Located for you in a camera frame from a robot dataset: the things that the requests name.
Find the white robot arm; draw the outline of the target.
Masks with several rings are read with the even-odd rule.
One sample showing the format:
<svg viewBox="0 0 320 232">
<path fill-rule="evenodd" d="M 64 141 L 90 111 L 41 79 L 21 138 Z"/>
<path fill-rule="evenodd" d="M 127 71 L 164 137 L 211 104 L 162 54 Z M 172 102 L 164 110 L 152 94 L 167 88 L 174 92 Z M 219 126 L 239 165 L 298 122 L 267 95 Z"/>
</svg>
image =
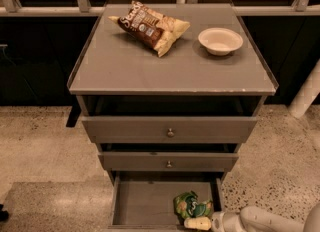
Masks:
<svg viewBox="0 0 320 232">
<path fill-rule="evenodd" d="M 320 203 L 312 208 L 304 224 L 247 206 L 239 213 L 214 212 L 210 218 L 188 218 L 184 226 L 210 232 L 320 232 Z"/>
</svg>

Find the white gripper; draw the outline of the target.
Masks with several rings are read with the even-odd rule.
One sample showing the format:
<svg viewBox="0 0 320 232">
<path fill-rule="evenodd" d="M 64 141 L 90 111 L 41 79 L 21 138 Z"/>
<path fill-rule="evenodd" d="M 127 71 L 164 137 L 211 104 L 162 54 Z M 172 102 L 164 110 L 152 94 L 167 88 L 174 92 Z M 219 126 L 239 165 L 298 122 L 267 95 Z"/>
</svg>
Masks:
<svg viewBox="0 0 320 232">
<path fill-rule="evenodd" d="M 240 216 L 232 212 L 214 212 L 208 217 L 187 218 L 184 226 L 189 229 L 213 232 L 245 232 Z"/>
</svg>

